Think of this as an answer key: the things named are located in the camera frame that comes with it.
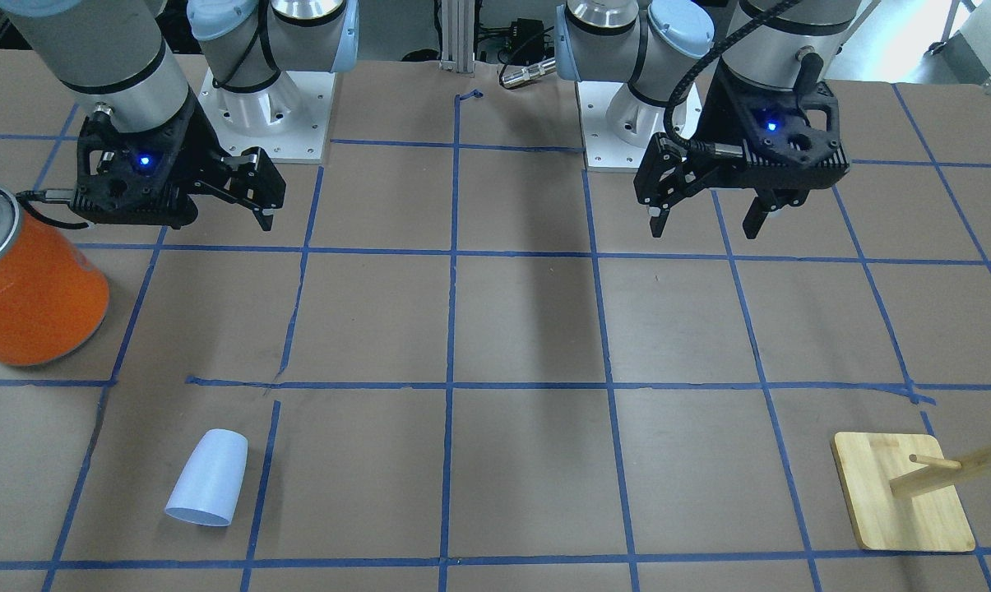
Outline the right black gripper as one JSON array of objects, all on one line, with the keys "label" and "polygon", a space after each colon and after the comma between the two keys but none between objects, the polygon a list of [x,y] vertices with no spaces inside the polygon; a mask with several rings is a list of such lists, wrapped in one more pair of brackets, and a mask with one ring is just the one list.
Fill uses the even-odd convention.
[{"label": "right black gripper", "polygon": [[74,213],[93,224],[191,224],[194,195],[250,210],[263,232],[284,206],[287,183],[262,147],[238,156],[222,150],[198,98],[159,127],[120,132],[115,111],[97,104],[82,124],[76,149]]}]

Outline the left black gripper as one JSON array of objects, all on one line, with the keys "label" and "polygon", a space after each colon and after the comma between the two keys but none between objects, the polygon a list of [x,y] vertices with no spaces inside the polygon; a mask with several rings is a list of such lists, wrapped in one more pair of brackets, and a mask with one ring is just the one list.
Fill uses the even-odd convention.
[{"label": "left black gripper", "polygon": [[[720,64],[703,104],[694,138],[654,132],[633,180],[648,209],[651,236],[663,236],[669,210],[710,188],[755,190],[743,218],[755,239],[766,218],[802,206],[807,191],[826,190],[851,169],[840,137],[840,104],[819,79],[818,64],[801,65],[787,89],[753,84]],[[735,146],[739,156],[715,157],[714,145]]]}]

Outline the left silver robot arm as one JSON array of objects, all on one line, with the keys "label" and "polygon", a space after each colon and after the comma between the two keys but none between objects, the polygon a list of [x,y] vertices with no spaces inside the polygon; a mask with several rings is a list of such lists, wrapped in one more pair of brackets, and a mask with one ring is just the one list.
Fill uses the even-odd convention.
[{"label": "left silver robot arm", "polygon": [[654,237],[703,190],[752,190],[742,228],[802,206],[851,169],[840,101],[825,74],[857,1],[739,1],[729,31],[693,1],[567,1],[554,27],[558,75],[618,82],[663,111],[634,177]]}]

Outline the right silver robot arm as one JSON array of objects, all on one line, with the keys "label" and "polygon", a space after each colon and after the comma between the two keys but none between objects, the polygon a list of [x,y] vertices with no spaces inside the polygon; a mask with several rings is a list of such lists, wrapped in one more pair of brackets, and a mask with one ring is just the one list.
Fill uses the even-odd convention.
[{"label": "right silver robot arm", "polygon": [[332,77],[359,56],[356,1],[190,1],[211,82],[197,96],[146,1],[0,1],[86,117],[69,190],[18,192],[60,229],[193,224],[194,197],[250,210],[263,231],[285,201],[275,166],[293,134],[320,132],[294,74]]}]

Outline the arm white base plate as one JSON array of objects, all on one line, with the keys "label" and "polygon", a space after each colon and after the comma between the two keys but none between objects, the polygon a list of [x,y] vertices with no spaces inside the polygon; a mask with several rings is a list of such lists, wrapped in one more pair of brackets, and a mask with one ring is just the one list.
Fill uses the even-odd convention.
[{"label": "arm white base plate", "polygon": [[275,164],[321,164],[332,115],[334,72],[282,72],[273,86],[240,94],[203,79],[201,102],[222,149],[261,147]]},{"label": "arm white base plate", "polygon": [[664,131],[665,110],[643,104],[627,84],[616,82],[578,82],[577,101],[586,168],[637,171],[651,136]]}]

